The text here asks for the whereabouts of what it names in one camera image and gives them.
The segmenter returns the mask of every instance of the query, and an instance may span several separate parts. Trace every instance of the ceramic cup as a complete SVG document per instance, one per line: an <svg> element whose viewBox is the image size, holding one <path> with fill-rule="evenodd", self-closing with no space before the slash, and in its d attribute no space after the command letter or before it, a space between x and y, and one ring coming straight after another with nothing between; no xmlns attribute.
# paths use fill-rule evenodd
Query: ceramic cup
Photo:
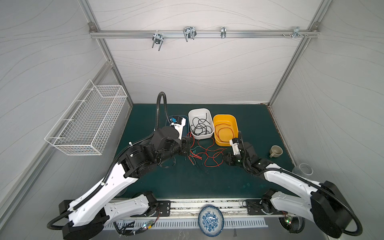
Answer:
<svg viewBox="0 0 384 240"><path fill-rule="evenodd" d="M269 150L269 157L279 157L283 154L283 149L277 145L273 145Z"/></svg>

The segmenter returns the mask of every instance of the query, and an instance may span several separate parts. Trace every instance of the ceramic bowl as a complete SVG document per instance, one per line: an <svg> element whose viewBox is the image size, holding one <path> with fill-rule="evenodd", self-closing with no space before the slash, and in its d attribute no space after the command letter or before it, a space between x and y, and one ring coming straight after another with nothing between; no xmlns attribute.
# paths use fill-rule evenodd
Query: ceramic bowl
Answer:
<svg viewBox="0 0 384 240"><path fill-rule="evenodd" d="M217 207L206 206L199 213L198 224L205 235L215 237L223 230L224 217Z"/></svg>

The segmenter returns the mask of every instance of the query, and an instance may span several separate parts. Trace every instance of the white wire basket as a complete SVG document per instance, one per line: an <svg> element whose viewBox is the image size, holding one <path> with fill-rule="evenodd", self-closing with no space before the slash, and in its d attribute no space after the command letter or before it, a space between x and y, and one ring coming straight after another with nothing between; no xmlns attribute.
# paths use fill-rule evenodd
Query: white wire basket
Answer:
<svg viewBox="0 0 384 240"><path fill-rule="evenodd" d="M86 86L82 90L89 90L85 98L75 100L45 137L67 155L101 155L127 98L121 85ZM78 102L76 110L65 118Z"/></svg>

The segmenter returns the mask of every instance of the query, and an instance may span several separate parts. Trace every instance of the green table surface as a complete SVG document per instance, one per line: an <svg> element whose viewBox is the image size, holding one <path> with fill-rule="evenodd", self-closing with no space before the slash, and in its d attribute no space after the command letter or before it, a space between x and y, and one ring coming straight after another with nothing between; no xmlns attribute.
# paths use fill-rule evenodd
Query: green table surface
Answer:
<svg viewBox="0 0 384 240"><path fill-rule="evenodd" d="M292 161L266 105L168 104L167 107L169 115L188 116L190 110L197 108L209 109L212 118L216 114L231 114L236 118L244 141L253 145L256 154L270 159L269 149L272 145L279 145L284 150L283 154L271 160L286 170L293 169ZM155 125L155 111L155 104L133 106L117 152L129 142L151 134ZM163 127L166 124L163 105L160 116L159 127ZM207 148L212 144L212 139L200 140L200 144ZM222 147L215 144L210 149L217 148ZM215 158L218 163L222 161L221 156ZM290 194L279 185L254 177L246 173L243 168L230 167L225 162L218 167L206 167L200 159L197 159L196 165L192 165L188 158L177 156L174 166L173 163L174 160L169 159L163 163L163 166L169 168L157 166L155 171L147 173L131 184L121 197L129 198L139 192L152 191L156 198L259 198L270 188ZM207 165L215 163L210 159Z"/></svg>

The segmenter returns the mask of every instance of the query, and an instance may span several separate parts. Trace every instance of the red wire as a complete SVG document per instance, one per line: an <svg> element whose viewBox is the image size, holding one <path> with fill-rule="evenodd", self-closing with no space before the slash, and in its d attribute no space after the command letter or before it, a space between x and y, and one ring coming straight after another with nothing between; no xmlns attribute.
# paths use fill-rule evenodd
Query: red wire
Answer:
<svg viewBox="0 0 384 240"><path fill-rule="evenodd" d="M188 133L188 136L189 136L189 137L193 137L193 135L192 135L191 132ZM216 160L215 160L215 158L218 157L220 154L223 154L223 151L225 150L225 148L218 148L218 149L216 149L216 150L209 150L210 147L212 147L213 145L215 145L215 139L213 139L212 137L210 137L210 139L212 139L214 142L213 142L213 144L212 144L211 146L209 146L208 148L204 148L203 146L201 146L200 143L199 143L200 140L197 141L197 144L198 144L202 149L205 150L205 152L199 152L198 154L205 154L205 155L207 155L207 158L206 158L206 160L205 160L205 162L204 162L204 165L205 165L206 167L218 167L218 166L220 166L220 165L223 163L223 159L222 159L221 163L217 163ZM192 148L194 145L195 145L195 138L193 137L193 144L192 144L191 148ZM208 153L207 153L208 151L209 151L209 152L215 152L215 153L213 154L212 157L210 157L210 156L208 155ZM201 156L198 156L198 154L194 154L194 153L192 152L192 150L191 150L190 152L191 152L191 155L189 155L188 158L189 158L189 160L191 161L192 164L194 164L194 163L192 162L192 160L191 160L190 157L196 157L196 158L202 160L202 157L201 157ZM207 165L207 160L208 160L209 158L212 158L212 159L213 159L213 161L216 163L215 166L208 166L208 165Z"/></svg>
<svg viewBox="0 0 384 240"><path fill-rule="evenodd" d="M200 152L200 153L198 153L198 154L201 154L201 153L202 153L202 154L207 155L207 158L206 158L206 160L205 160L205 162L204 162L204 165L205 165L206 167L218 167L218 166L220 166L220 165L223 163L223 159L221 160L221 163L217 163L216 160L215 160L215 158L216 158L217 156L219 156L220 154L223 154L223 151L225 150L225 148L218 148L218 149L216 149L216 150L209 150L210 147L212 147L213 145L215 145L215 139L213 139L212 137L210 137L210 139L212 139L214 142L213 142L213 144L212 144L211 146L209 146L208 148L204 148L204 147L202 147L202 146L200 145L200 143L199 143L200 140L197 141L197 144L198 144L202 149L205 150L205 152ZM207 151L209 151L209 152L215 152L215 153L214 153L214 155L213 155L212 157L210 157L210 156L208 155ZM207 160L208 160L209 158L212 158L212 159L213 159L213 161L216 163L215 166L208 166L208 165L207 165Z"/></svg>
<svg viewBox="0 0 384 240"><path fill-rule="evenodd" d="M233 130L232 130L232 128L230 128L230 127L222 127L222 128L220 128L220 129L216 132L216 129L217 129L216 127L217 127L217 126L220 126L220 125L223 125L223 124L225 124L225 125L227 125L227 126L231 126L231 125L226 124L226 123L220 123L220 124L217 124L217 125L215 126L215 133L216 133L217 138L220 140L220 142L225 142L225 141L221 140L220 137L219 137L219 135L218 135L218 133L220 132L221 129L225 129L225 128L230 129L231 132L232 132L232 135L233 135L233 137L232 137L231 139L233 139L233 138L235 137L235 134L233 133Z"/></svg>

